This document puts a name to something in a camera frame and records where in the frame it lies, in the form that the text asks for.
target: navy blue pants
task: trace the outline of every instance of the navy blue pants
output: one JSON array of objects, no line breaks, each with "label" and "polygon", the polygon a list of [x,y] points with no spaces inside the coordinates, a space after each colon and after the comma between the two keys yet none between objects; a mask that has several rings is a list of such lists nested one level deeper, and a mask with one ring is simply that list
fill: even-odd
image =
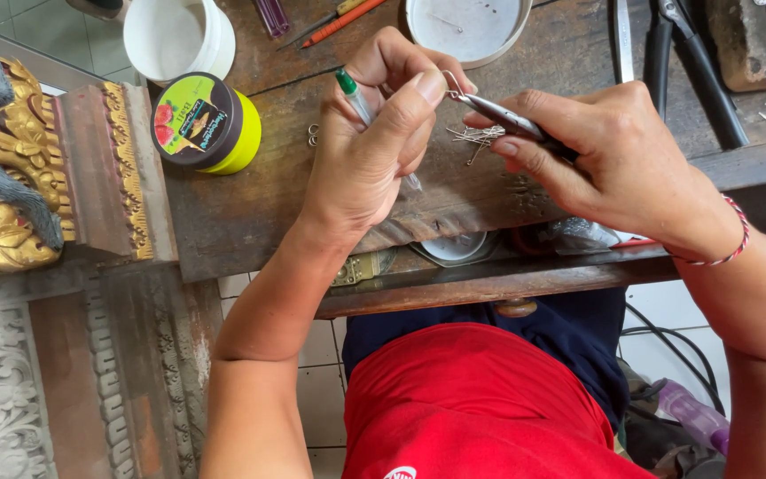
[{"label": "navy blue pants", "polygon": [[602,407],[615,432],[629,401],[628,384],[616,363],[625,288],[555,294],[535,301],[537,310],[524,318],[498,315],[491,302],[350,317],[341,352],[345,374],[350,381],[360,361],[410,332],[455,322],[497,326],[569,367]]}]

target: clear pen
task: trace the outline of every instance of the clear pen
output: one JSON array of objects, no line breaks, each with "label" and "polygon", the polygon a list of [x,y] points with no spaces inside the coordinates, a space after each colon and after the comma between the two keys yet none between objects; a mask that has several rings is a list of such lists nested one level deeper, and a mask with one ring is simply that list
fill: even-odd
[{"label": "clear pen", "polygon": [[[344,68],[339,68],[335,71],[335,78],[339,81],[339,86],[341,87],[341,91],[345,93],[347,102],[353,106],[353,109],[356,110],[356,114],[363,119],[365,126],[371,126],[371,122],[375,121],[377,114],[374,109],[371,108],[371,105],[368,104],[368,100],[365,99],[363,93],[356,86],[356,82],[353,81]],[[410,188],[421,191],[421,181],[419,181],[419,177],[417,177],[415,173],[411,173],[405,180]]]}]

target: hand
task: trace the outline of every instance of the hand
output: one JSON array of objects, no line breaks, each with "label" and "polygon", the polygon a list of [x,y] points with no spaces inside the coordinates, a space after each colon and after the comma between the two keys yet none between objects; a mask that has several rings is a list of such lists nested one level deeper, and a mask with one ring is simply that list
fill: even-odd
[{"label": "hand", "polygon": [[[352,242],[383,221],[398,196],[401,177],[424,157],[434,110],[452,71],[464,90],[477,91],[460,62],[410,43],[387,27],[367,41],[345,70],[378,117],[368,128],[335,79],[321,102],[317,153],[301,217],[311,218],[328,240]],[[388,100],[381,85],[395,91]]]},{"label": "hand", "polygon": [[[737,214],[688,164],[642,82],[575,98],[527,90],[500,104],[580,153],[572,165],[518,136],[492,145],[508,170],[525,169],[565,211],[644,234],[692,259],[720,259],[740,244]],[[474,113],[463,121],[493,125]]]}]

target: wooden workbench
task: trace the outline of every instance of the wooden workbench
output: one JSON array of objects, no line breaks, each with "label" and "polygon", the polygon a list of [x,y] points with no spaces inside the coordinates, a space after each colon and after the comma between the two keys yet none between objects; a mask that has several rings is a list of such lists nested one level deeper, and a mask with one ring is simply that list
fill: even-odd
[{"label": "wooden workbench", "polygon": [[[635,73],[641,78],[651,12],[648,0],[629,0],[629,4]],[[248,95],[259,109],[263,136],[253,163],[233,176],[166,167],[180,267],[186,281],[254,271],[265,264],[300,211],[314,157],[314,149],[306,143],[306,130],[317,121],[319,97],[326,82],[332,81],[330,72],[349,60],[379,28],[403,24],[399,19],[403,7],[399,0],[390,0],[310,49],[276,52],[281,42],[266,36],[252,2],[218,0],[218,5],[236,27],[238,52],[227,82]],[[516,45],[499,60],[468,71],[470,78],[489,99],[524,88],[567,95],[614,84],[607,5],[603,0],[535,1]],[[334,6],[335,1],[317,0],[287,8],[293,24],[302,27]],[[758,114],[766,114],[766,92],[736,95],[735,103],[751,145],[723,153],[673,52],[666,123],[690,161],[721,190],[766,183],[766,121]],[[402,189],[390,218],[367,235],[358,251],[540,223],[564,214],[539,185],[527,177],[505,173],[503,163],[490,153],[482,153],[474,165],[465,166],[472,145],[452,142],[445,131],[446,127],[461,127],[464,108],[443,102],[427,155],[417,172],[425,192]],[[428,272],[425,265],[417,268],[421,271],[401,272],[397,279],[334,290],[334,296],[325,299],[326,312],[322,314],[356,312],[348,308],[356,304],[369,305],[360,310],[385,310],[446,302],[454,295],[479,301],[489,298],[492,291],[504,290],[496,297],[510,297],[528,291],[568,291],[663,279],[675,273],[669,262],[657,257],[662,254],[648,248],[611,253],[613,256],[556,259],[538,267],[506,262],[505,267],[433,268]],[[628,260],[642,263],[632,272],[621,271],[629,266]],[[579,267],[598,267],[598,275],[559,278],[563,271],[578,271]],[[521,284],[526,280],[521,275],[538,270],[540,277],[534,281],[542,287]],[[562,286],[544,287],[548,284]],[[414,288],[411,291],[419,299],[403,299],[401,292],[409,288]]]}]

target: red t-shirt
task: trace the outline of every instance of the red t-shirt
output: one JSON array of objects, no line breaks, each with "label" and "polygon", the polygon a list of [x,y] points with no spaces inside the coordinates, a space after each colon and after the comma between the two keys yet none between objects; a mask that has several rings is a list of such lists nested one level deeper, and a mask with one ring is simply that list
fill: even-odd
[{"label": "red t-shirt", "polygon": [[520,337],[441,324],[356,366],[345,398],[345,479],[651,479],[613,451],[599,405]]}]

